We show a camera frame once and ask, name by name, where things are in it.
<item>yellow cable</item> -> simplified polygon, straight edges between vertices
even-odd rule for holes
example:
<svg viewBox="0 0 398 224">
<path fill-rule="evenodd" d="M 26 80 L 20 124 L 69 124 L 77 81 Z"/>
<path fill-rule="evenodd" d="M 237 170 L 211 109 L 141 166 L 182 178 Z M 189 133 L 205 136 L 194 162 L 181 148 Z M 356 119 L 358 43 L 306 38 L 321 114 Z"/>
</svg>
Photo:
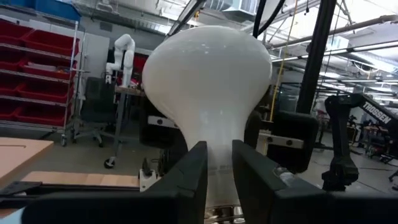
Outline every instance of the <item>yellow cable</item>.
<svg viewBox="0 0 398 224">
<path fill-rule="evenodd" d="M 290 26 L 289 34 L 287 36 L 285 49 L 287 48 L 287 46 L 289 44 L 290 34 L 292 33 L 292 28 L 293 28 L 293 24 L 294 24 L 294 17 L 296 16 L 296 12 L 297 12 L 297 2 L 298 2 L 298 0 L 295 0 L 295 7 L 294 7 L 293 18 L 292 18 L 292 25 Z M 277 89 L 279 87 L 280 76 L 282 75 L 282 70 L 283 70 L 283 67 L 284 67 L 286 56 L 287 56 L 287 51 L 285 50 L 284 57 L 282 58 L 282 62 L 280 63 L 280 69 L 279 69 L 278 79 L 277 79 L 276 85 L 275 85 L 274 96 L 272 97 L 271 115 L 269 116 L 269 121 L 272 121 L 273 118 L 274 118 L 274 106 L 275 106 L 276 92 L 277 92 Z"/>
</svg>

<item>metal shelving rack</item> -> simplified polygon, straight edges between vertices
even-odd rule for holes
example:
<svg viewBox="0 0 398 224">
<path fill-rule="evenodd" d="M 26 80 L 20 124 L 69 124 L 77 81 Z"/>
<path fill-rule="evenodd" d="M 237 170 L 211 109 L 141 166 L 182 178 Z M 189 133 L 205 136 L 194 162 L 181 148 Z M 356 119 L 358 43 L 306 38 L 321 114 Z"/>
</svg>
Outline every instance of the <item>metal shelving rack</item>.
<svg viewBox="0 0 398 224">
<path fill-rule="evenodd" d="M 14 10 L 14 7 L 8 7 L 8 6 L 4 6 L 2 5 L 2 8 L 6 8 L 6 9 L 10 9 L 10 10 Z M 17 50 L 22 50 L 25 52 L 33 52 L 35 54 L 42 54 L 42 55 L 46 55 L 47 57 L 56 57 L 56 58 L 62 58 L 65 60 L 69 60 L 70 61 L 70 73 L 69 73 L 69 80 L 62 80 L 62 79 L 58 79 L 58 78 L 52 78 L 52 77 L 43 77 L 40 75 L 33 75 L 33 74 L 29 74 L 29 73 L 23 73 L 23 72 L 15 72 L 15 71 L 9 71 L 9 70 L 0 70 L 0 73 L 7 73 L 10 75 L 15 75 L 15 76 L 21 76 L 21 77 L 29 77 L 29 78 L 34 78 L 34 79 L 40 79 L 40 80 L 47 80 L 50 82 L 61 82 L 61 83 L 65 83 L 68 84 L 68 91 L 70 91 L 70 87 L 73 84 L 73 79 L 74 77 L 72 76 L 72 72 L 76 71 L 76 83 L 75 85 L 79 86 L 79 82 L 80 82 L 80 75 L 81 71 L 80 69 L 74 69 L 73 68 L 73 61 L 75 60 L 75 46 L 76 46 L 76 40 L 77 40 L 77 32 L 78 32 L 78 28 L 79 28 L 79 22 L 78 21 L 69 21 L 67 19 L 64 18 L 57 18 L 58 21 L 64 21 L 67 22 L 69 24 L 74 24 L 74 35 L 73 35 L 73 50 L 72 50 L 72 55 L 71 56 L 65 56 L 65 55 L 59 55 L 59 54 L 54 54 L 51 52 L 45 52 L 45 51 L 41 51 L 41 50 L 34 50 L 34 49 L 30 49 L 27 47 L 20 47 L 20 46 L 15 46 L 15 45 L 9 45 L 9 44 L 4 44 L 4 43 L 0 43 L 0 47 L 6 47 L 6 48 L 10 48 L 10 49 L 17 49 Z M 81 44 L 84 44 L 84 39 L 85 39 L 85 33 L 84 33 L 84 37 L 83 40 L 81 42 Z M 73 111 L 71 111 L 70 113 L 68 113 L 68 108 L 69 105 L 72 103 L 73 101 L 73 97 L 70 98 L 70 95 L 67 94 L 67 102 L 66 103 L 57 103 L 57 102 L 51 102 L 51 101 L 44 101 L 44 100 L 33 100 L 33 99 L 28 99 L 28 98 L 23 98 L 23 97 L 16 97 L 16 96 L 5 96 L 5 95 L 0 95 L 0 98 L 2 99 L 9 99 L 9 100 L 17 100 L 17 101 L 27 101 L 27 102 L 33 102 L 33 103 L 38 103 L 38 104 L 43 104 L 43 105 L 52 105 L 52 106 L 62 106 L 65 108 L 65 121 L 63 126 L 51 126 L 51 125 L 44 125 L 44 124 L 33 124 L 33 123 L 24 123 L 24 122 L 17 122 L 17 121 L 0 121 L 0 128 L 12 128 L 12 129 L 28 129 L 28 130 L 33 130 L 33 131 L 47 131 L 49 132 L 49 134 L 51 133 L 61 133 L 62 137 L 61 137 L 61 145 L 62 146 L 66 146 L 67 145 L 67 131 L 71 131 L 71 134 L 74 134 L 74 127 L 73 127 L 73 113 L 75 112 L 75 108 Z"/>
</svg>

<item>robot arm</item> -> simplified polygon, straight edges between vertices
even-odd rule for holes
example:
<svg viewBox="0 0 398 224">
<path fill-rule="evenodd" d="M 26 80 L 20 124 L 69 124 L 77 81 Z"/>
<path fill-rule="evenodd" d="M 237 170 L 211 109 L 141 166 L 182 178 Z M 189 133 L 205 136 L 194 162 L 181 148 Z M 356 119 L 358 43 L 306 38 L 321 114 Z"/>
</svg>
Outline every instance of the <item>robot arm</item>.
<svg viewBox="0 0 398 224">
<path fill-rule="evenodd" d="M 334 158 L 330 170 L 322 174 L 324 190 L 344 191 L 358 179 L 358 168 L 350 157 L 347 122 L 351 108 L 360 107 L 378 120 L 391 134 L 398 134 L 398 119 L 390 111 L 362 93 L 329 96 L 325 101 L 333 133 Z"/>
<path fill-rule="evenodd" d="M 110 74 L 113 71 L 120 70 L 124 54 L 124 68 L 123 68 L 123 87 L 128 87 L 130 84 L 134 52 L 136 51 L 136 43 L 129 34 L 122 35 L 114 42 L 114 63 L 106 64 L 106 73 Z"/>
</svg>

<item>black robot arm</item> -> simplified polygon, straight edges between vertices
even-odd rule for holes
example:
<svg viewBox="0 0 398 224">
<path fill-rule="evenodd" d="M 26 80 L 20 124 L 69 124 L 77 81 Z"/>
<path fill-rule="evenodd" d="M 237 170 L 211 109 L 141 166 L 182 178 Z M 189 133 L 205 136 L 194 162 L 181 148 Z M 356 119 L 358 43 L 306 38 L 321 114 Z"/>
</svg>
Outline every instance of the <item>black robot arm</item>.
<svg viewBox="0 0 398 224">
<path fill-rule="evenodd" d="M 325 108 L 330 116 L 334 158 L 330 170 L 322 174 L 324 190 L 344 191 L 358 179 L 358 168 L 350 157 L 347 122 L 351 108 L 360 107 L 378 120 L 390 133 L 398 134 L 398 119 L 383 106 L 361 93 L 329 96 Z"/>
</svg>

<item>floor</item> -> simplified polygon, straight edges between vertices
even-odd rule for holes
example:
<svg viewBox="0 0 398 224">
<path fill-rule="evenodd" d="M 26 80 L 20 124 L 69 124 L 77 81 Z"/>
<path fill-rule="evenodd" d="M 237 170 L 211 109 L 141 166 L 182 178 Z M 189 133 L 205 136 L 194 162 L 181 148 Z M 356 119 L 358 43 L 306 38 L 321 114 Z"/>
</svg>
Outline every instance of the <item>floor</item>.
<svg viewBox="0 0 398 224">
<path fill-rule="evenodd" d="M 21 130 L 10 133 L 0 130 L 0 136 L 13 138 L 37 139 L 42 134 Z M 22 170 L 15 176 L 14 180 L 19 180 L 34 170 L 137 175 L 145 157 L 149 160 L 159 157 L 159 149 L 143 146 L 138 142 L 129 142 L 123 146 L 116 166 L 113 169 L 105 169 L 103 166 L 104 160 L 113 155 L 111 139 L 104 139 L 103 148 L 98 147 L 98 143 L 92 138 L 81 138 L 76 144 L 68 143 L 67 147 L 60 145 L 59 134 L 53 134 L 47 139 L 55 142 L 53 149 L 39 161 Z M 323 139 L 324 144 L 331 143 L 330 134 L 325 133 Z M 299 176 L 311 184 L 321 187 L 323 183 L 321 174 L 328 170 L 332 158 L 332 151 L 314 151 L 308 170 L 299 174 Z M 358 181 L 347 188 L 348 192 L 398 194 L 391 189 L 392 183 L 388 180 L 388 177 L 398 169 L 398 166 L 383 164 L 377 160 L 370 160 L 365 156 L 356 154 L 351 154 L 351 158 L 359 168 L 360 175 Z"/>
</svg>

